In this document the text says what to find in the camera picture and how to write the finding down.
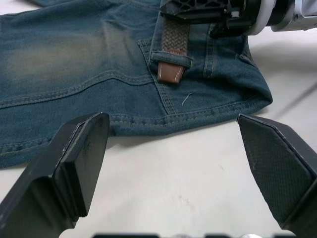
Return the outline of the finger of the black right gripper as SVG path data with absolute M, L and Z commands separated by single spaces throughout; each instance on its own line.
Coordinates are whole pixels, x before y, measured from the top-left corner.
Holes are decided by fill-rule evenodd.
M 186 23 L 218 23 L 225 16 L 224 0 L 167 0 L 160 7 L 161 16 Z

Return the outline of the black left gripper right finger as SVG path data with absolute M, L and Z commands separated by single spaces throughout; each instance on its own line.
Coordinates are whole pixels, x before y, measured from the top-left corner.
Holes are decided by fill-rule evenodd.
M 289 126 L 237 118 L 251 173 L 271 214 L 298 238 L 317 236 L 317 154 Z

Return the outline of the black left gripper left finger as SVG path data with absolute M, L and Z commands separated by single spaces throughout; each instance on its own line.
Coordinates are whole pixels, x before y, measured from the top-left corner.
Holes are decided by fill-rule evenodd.
M 0 204 L 3 238 L 57 238 L 90 210 L 109 130 L 106 113 L 65 123 Z

